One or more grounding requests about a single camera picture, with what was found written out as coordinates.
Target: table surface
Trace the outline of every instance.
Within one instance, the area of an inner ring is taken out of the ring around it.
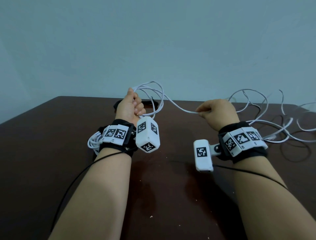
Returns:
[[[88,138],[99,126],[112,122],[118,100],[57,97],[0,125],[1,239],[47,239],[65,190],[93,160]],[[175,102],[191,111],[201,103]],[[245,106],[234,105],[236,109]],[[299,117],[302,128],[315,128],[314,113],[290,104],[284,110]],[[240,119],[252,120],[258,111],[249,106],[239,114]],[[280,124],[288,116],[281,116],[280,104],[269,104],[262,119]],[[139,150],[133,156],[121,239],[246,239],[232,171],[216,168],[213,174],[202,174],[195,170],[193,142],[207,139],[215,144],[216,132],[204,119],[180,111],[169,101],[155,121],[161,146],[153,153]],[[275,131],[258,123],[254,127],[262,136]],[[298,131],[296,124],[289,130],[306,140],[316,138],[313,132]],[[289,140],[268,146],[272,165],[316,218],[315,145]],[[232,165],[217,158],[213,161]]]

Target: black wrist strap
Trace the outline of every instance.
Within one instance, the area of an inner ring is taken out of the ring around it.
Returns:
[[[127,132],[127,136],[124,140],[124,144],[121,146],[121,145],[116,145],[116,144],[113,144],[110,142],[104,142],[100,145],[99,152],[103,148],[113,148],[113,149],[117,149],[119,151],[126,151],[127,150],[127,152],[125,152],[125,153],[132,157],[133,153],[135,151],[137,151],[137,149],[138,149],[136,146],[136,142],[134,140],[134,138],[136,137],[136,127],[134,126],[134,124],[129,123],[128,121],[125,121],[123,119],[115,119],[111,123],[111,125],[119,125],[119,124],[129,127],[129,130]],[[100,127],[98,130],[100,133],[102,133],[105,128],[106,127]]]
[[[221,160],[232,160],[233,163],[237,163],[241,160],[244,160],[245,158],[249,158],[249,157],[256,157],[256,156],[264,156],[267,157],[267,151],[263,148],[263,147],[254,147],[251,149],[248,149],[246,151],[242,151],[241,153],[239,153],[237,156],[233,157],[230,152],[227,150],[224,141],[222,139],[222,137],[231,131],[234,131],[238,128],[242,128],[242,127],[249,127],[249,124],[247,122],[239,122],[239,123],[233,123],[233,124],[229,124],[225,127],[223,127],[221,130],[219,130],[218,132],[218,139],[219,139],[219,143],[221,146],[221,151],[222,154],[220,156],[218,156],[219,159]]]

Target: hand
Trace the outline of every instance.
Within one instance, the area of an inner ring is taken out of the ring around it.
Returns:
[[[146,109],[144,109],[141,98],[132,88],[129,88],[127,95],[118,105],[115,119],[123,119],[136,126],[139,116],[145,113]]]
[[[226,125],[240,122],[235,107],[225,99],[206,101],[195,111],[216,131]]]

